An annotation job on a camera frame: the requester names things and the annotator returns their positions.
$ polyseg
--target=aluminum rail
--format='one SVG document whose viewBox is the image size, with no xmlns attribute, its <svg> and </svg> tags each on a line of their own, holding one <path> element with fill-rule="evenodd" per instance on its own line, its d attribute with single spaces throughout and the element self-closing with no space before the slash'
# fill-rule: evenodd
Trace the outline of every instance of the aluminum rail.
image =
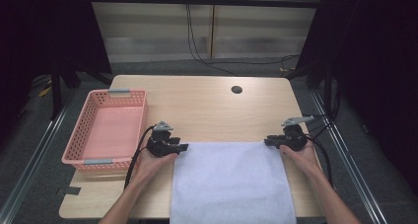
<svg viewBox="0 0 418 224">
<path fill-rule="evenodd" d="M 0 209 L 0 224 L 9 224 L 12 223 L 13 219 L 18 212 L 19 207 L 21 206 L 29 188 L 31 187 L 32 181 L 35 178 L 36 172 L 40 167 L 40 164 L 53 140 L 55 137 L 56 132 L 58 131 L 61 123 L 67 113 L 68 106 L 71 103 L 76 90 L 72 90 L 69 99 L 67 100 L 66 104 L 64 105 L 61 113 L 52 120 L 48 128 L 45 131 L 45 134 L 40 139 L 34 154 L 32 155 L 31 159 L 29 160 L 28 164 L 25 167 L 25 170 L 19 177 L 18 182 L 15 184 L 15 187 L 7 197 L 6 201 L 4 202 L 3 207 Z"/>
<path fill-rule="evenodd" d="M 72 1 L 72 2 L 106 2 L 106 3 L 150 3 L 150 4 L 189 4 L 189 5 L 224 5 L 253 7 L 308 8 L 321 7 L 343 8 L 347 4 L 325 3 L 317 0 L 38 0 L 38 1 Z"/>
<path fill-rule="evenodd" d="M 321 96 L 319 95 L 319 93 L 317 91 L 312 91 L 312 97 L 319 113 L 325 114 L 325 109 L 323 107 L 324 106 L 323 100 Z M 348 171 L 348 174 L 350 175 L 350 178 L 353 181 L 354 186 L 357 189 L 357 192 L 362 198 L 363 203 L 365 204 L 365 207 L 367 211 L 369 212 L 370 217 L 373 220 L 373 223 L 386 224 L 387 221 L 384 218 L 383 212 L 381 208 L 379 207 L 379 204 L 377 200 L 375 199 L 375 196 L 372 194 L 371 190 L 369 189 L 369 186 L 366 184 L 366 181 L 364 180 L 359 168 L 357 167 L 356 162 L 351 156 L 350 150 L 348 149 L 346 143 L 344 142 L 340 132 L 338 131 L 338 128 L 333 122 L 331 122 L 328 119 L 327 116 L 323 117 L 323 122 L 325 123 L 325 125 L 329 126 L 328 128 L 329 135 L 334 141 L 335 148 L 337 149 Z"/>
</svg>

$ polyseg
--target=basket handle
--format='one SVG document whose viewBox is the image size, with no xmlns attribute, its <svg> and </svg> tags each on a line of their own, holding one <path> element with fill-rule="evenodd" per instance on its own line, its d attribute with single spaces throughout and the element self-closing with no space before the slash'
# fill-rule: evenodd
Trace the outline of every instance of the basket handle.
<svg viewBox="0 0 418 224">
<path fill-rule="evenodd" d="M 101 164 L 113 164 L 113 160 L 112 159 L 84 160 L 84 165 L 101 165 Z"/>
<path fill-rule="evenodd" d="M 130 93 L 129 89 L 108 89 L 109 93 Z"/>
</svg>

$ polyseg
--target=black cable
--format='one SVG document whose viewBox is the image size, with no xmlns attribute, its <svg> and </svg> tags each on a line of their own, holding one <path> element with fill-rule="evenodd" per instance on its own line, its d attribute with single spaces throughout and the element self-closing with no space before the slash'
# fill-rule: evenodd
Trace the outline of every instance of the black cable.
<svg viewBox="0 0 418 224">
<path fill-rule="evenodd" d="M 275 64 L 275 63 L 281 63 L 282 67 L 284 67 L 283 62 L 290 60 L 294 57 L 298 57 L 300 56 L 300 54 L 291 54 L 291 55 L 286 55 L 284 57 L 282 57 L 280 60 L 276 60 L 276 61 L 270 61 L 270 62 L 242 62 L 242 61 L 218 61 L 218 62 L 207 62 L 205 60 L 202 59 L 202 57 L 200 56 L 198 50 L 197 50 L 197 46 L 196 46 L 196 42 L 194 40 L 194 33 L 193 33 L 193 26 L 191 24 L 191 12 L 190 12 L 190 6 L 187 4 L 186 5 L 186 12 L 187 12 L 187 41 L 188 41 L 188 49 L 190 51 L 191 56 L 200 63 L 205 64 L 208 67 L 211 68 L 215 68 L 218 70 L 222 70 L 226 73 L 232 74 L 234 76 L 238 76 L 228 70 L 222 69 L 222 68 L 218 68 L 215 66 L 212 66 L 211 64 L 254 64 L 254 65 L 267 65 L 267 64 Z M 197 58 L 193 53 L 193 50 L 191 49 L 191 44 L 190 44 L 190 34 L 191 34 L 191 40 L 193 42 L 193 46 L 194 46 L 194 50 L 196 52 Z"/>
<path fill-rule="evenodd" d="M 326 114 L 307 114 L 307 113 L 302 113 L 302 116 L 313 116 L 313 117 L 316 117 L 316 118 L 321 118 L 321 117 L 323 117 L 323 116 L 326 116 Z"/>
<path fill-rule="evenodd" d="M 31 88 L 35 89 L 39 86 L 44 86 L 51 80 L 50 75 L 42 75 L 34 79 L 31 83 Z"/>
<path fill-rule="evenodd" d="M 280 64 L 282 65 L 281 67 L 281 74 L 280 74 L 280 78 L 283 78 L 283 76 L 285 76 L 285 65 L 283 64 L 283 61 L 280 62 Z"/>
<path fill-rule="evenodd" d="M 315 144 L 319 148 L 320 152 L 322 153 L 323 158 L 325 159 L 326 171 L 327 171 L 327 174 L 328 174 L 329 184 L 332 187 L 334 187 L 334 183 L 333 183 L 333 180 L 332 180 L 331 162 L 329 160 L 328 153 L 326 152 L 325 148 L 322 146 L 322 144 L 317 139 L 310 138 L 310 137 L 307 137 L 307 139 L 310 140 L 313 144 Z"/>
<path fill-rule="evenodd" d="M 139 154 L 141 153 L 142 149 L 146 148 L 146 147 L 143 147 L 141 149 L 141 144 L 144 141 L 145 135 L 147 135 L 147 133 L 153 128 L 154 128 L 154 126 L 148 127 L 145 130 L 145 132 L 142 134 L 141 139 L 139 140 L 138 147 L 136 148 L 135 154 L 133 155 L 131 163 L 129 164 L 128 173 L 126 174 L 126 179 L 125 179 L 125 186 L 124 186 L 123 189 L 126 189 L 126 187 L 129 185 L 130 178 L 132 176 L 132 171 L 133 171 L 133 168 L 135 167 L 136 161 L 138 160 Z"/>
<path fill-rule="evenodd" d="M 333 108 L 333 112 L 332 112 L 332 120 L 334 120 L 334 121 L 337 119 L 337 115 L 338 115 L 338 111 L 339 111 L 340 106 L 341 106 L 341 89 L 340 89 L 339 85 L 337 84 L 337 92 L 335 94 L 334 108 Z"/>
<path fill-rule="evenodd" d="M 327 126 L 326 126 L 326 125 L 324 125 L 324 124 L 320 124 L 319 126 L 317 126 L 317 127 L 315 127 L 315 128 L 311 128 L 311 129 L 310 129 L 310 133 L 314 132 L 315 130 L 317 130 L 317 129 L 319 129 L 319 128 L 322 128 L 322 130 L 324 130 L 324 127 L 325 127 L 325 128 L 327 128 Z"/>
<path fill-rule="evenodd" d="M 210 68 L 215 68 L 215 69 L 218 69 L 218 70 L 224 71 L 224 72 L 226 72 L 226 73 L 228 73 L 228 74 L 231 74 L 231 75 L 234 75 L 234 76 L 238 76 L 237 74 L 235 74 L 235 73 L 233 73 L 233 72 L 230 72 L 230 71 L 228 71 L 228 70 L 225 70 L 225 69 L 222 69 L 222 68 L 218 68 L 218 67 L 212 66 L 212 65 L 210 65 L 210 64 L 208 64 L 208 63 L 206 63 L 206 62 L 202 59 L 202 57 L 200 57 L 199 51 L 197 50 L 196 42 L 195 42 L 195 40 L 194 40 L 193 26 L 192 26 L 192 24 L 191 24 L 190 6 L 189 6 L 189 5 L 186 5 L 186 6 L 185 6 L 185 8 L 186 8 L 186 12 L 187 12 L 187 42 L 188 42 L 188 49 L 190 50 L 190 54 L 191 54 L 191 56 L 192 56 L 192 57 L 193 57 L 193 58 L 194 58 L 197 62 L 203 63 L 203 64 L 205 64 L 206 66 L 208 66 L 208 67 L 210 67 Z M 191 34 L 191 39 L 192 39 L 192 42 L 193 42 L 193 45 L 194 45 L 194 50 L 196 51 L 196 54 L 197 54 L 197 57 L 198 57 L 198 58 L 196 58 L 196 56 L 194 56 L 193 50 L 191 49 L 191 44 L 190 44 L 190 34 Z"/>
<path fill-rule="evenodd" d="M 311 125 L 311 124 L 313 124 L 313 123 L 317 122 L 320 118 L 321 118 L 321 116 L 319 116 L 319 117 L 315 117 L 313 120 L 310 120 L 310 121 L 305 122 L 305 125 L 306 125 L 306 126 Z"/>
<path fill-rule="evenodd" d="M 294 57 L 298 57 L 300 54 L 289 54 L 286 56 L 283 56 L 280 60 L 276 61 L 270 61 L 270 62 L 240 62 L 240 61 L 221 61 L 221 62 L 207 62 L 208 64 L 276 64 L 276 63 L 282 63 L 284 61 L 287 61 L 289 59 L 292 59 Z"/>
<path fill-rule="evenodd" d="M 334 121 L 330 121 L 320 132 L 318 132 L 313 139 L 317 139 L 327 128 L 329 128 L 332 124 L 334 123 Z"/>
<path fill-rule="evenodd" d="M 288 80 L 292 80 L 296 77 L 307 75 L 311 72 L 311 70 L 315 70 L 315 68 L 317 67 L 319 63 L 321 63 L 320 59 L 313 60 L 312 62 L 308 63 L 306 66 L 299 67 L 296 70 L 294 70 L 292 73 L 286 75 L 285 78 L 287 78 Z"/>
</svg>

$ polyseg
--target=white cloth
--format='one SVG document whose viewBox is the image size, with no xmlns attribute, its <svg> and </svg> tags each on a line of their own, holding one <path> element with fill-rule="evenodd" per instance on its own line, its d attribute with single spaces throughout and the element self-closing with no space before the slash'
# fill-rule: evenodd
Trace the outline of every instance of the white cloth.
<svg viewBox="0 0 418 224">
<path fill-rule="evenodd" d="M 279 150 L 263 142 L 189 143 L 174 162 L 170 222 L 296 223 Z"/>
</svg>

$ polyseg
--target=wall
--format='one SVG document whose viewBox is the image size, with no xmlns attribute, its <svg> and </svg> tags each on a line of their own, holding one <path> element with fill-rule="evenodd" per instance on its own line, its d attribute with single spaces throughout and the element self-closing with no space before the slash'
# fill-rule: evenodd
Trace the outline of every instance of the wall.
<svg viewBox="0 0 418 224">
<path fill-rule="evenodd" d="M 110 62 L 192 58 L 184 5 L 93 3 Z M 313 9 L 190 6 L 202 58 L 300 53 Z"/>
</svg>

